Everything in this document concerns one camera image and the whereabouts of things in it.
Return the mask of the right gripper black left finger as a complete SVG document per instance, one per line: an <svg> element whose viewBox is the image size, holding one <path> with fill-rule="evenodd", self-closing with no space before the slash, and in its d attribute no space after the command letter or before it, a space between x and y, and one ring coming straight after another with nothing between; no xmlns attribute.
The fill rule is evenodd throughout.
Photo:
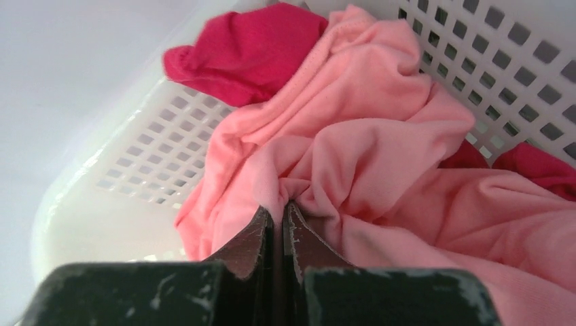
<svg viewBox="0 0 576 326"><path fill-rule="evenodd" d="M23 325L264 325L270 320L273 222L258 208L196 262L78 263L40 284Z"/></svg>

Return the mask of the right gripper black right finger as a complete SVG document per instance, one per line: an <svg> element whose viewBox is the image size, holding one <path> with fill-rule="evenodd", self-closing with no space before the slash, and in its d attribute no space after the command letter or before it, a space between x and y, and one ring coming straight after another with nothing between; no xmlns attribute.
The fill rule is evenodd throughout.
<svg viewBox="0 0 576 326"><path fill-rule="evenodd" d="M501 325L487 288L464 270L360 268L289 202L283 216L288 325Z"/></svg>

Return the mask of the light pink t-shirt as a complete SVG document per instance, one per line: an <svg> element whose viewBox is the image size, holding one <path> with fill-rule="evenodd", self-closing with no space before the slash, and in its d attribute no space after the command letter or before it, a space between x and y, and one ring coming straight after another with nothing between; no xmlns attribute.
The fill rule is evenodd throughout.
<svg viewBox="0 0 576 326"><path fill-rule="evenodd" d="M575 203L509 170L440 168L475 120L419 60L405 22L331 13L281 91L214 131L175 222L185 252L206 259L294 200L355 265L468 270L505 325L574 325Z"/></svg>

